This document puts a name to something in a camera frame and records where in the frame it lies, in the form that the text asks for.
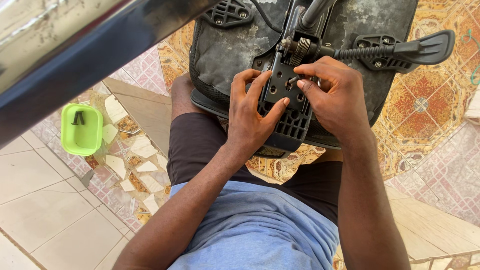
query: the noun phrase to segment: green plastic container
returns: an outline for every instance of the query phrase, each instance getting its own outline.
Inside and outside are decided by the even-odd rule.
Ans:
[[[73,125],[75,112],[83,111],[84,123],[77,120],[78,125]],[[70,154],[90,156],[102,145],[102,114],[88,106],[70,103],[61,111],[61,144],[63,149]]]

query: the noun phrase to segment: fingernail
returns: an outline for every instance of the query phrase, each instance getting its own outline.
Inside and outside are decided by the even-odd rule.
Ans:
[[[305,82],[303,80],[297,81],[297,86],[301,89],[305,85]]]

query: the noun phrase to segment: black shorts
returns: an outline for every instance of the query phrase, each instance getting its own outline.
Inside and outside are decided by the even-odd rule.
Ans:
[[[227,134],[217,119],[190,112],[177,116],[170,127],[167,171],[172,186],[190,181],[225,144]],[[270,184],[252,175],[244,165],[230,181],[247,182],[281,190],[337,224],[342,162],[300,165],[290,180]]]

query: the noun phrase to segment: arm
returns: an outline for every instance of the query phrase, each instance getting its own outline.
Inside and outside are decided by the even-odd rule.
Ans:
[[[348,269],[410,269],[380,174],[361,74],[330,57],[294,71],[322,79],[322,89],[306,79],[297,85],[318,121],[342,146],[338,229]]]
[[[258,97],[271,74],[250,69],[235,76],[227,142],[125,246],[114,270],[166,269],[186,249],[225,183],[262,146],[287,107],[284,98],[264,118],[257,112]],[[252,83],[247,94],[246,83]]]

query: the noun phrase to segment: green cord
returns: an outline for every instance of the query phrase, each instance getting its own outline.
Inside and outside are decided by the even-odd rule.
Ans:
[[[469,42],[473,39],[473,41],[475,41],[475,43],[477,44],[477,47],[478,47],[479,50],[480,50],[480,44],[479,44],[479,42],[478,42],[474,37],[472,37],[472,29],[469,29],[469,30],[468,30],[468,35],[463,35],[463,36],[461,37],[461,39],[462,39],[462,42],[463,42],[463,43],[469,43]],[[475,85],[475,86],[480,85],[480,79],[479,79],[477,82],[474,81],[475,73],[477,72],[477,70],[478,70],[479,68],[480,68],[480,65],[478,65],[477,68],[472,72],[472,77],[470,78],[471,83],[472,83],[473,85]]]

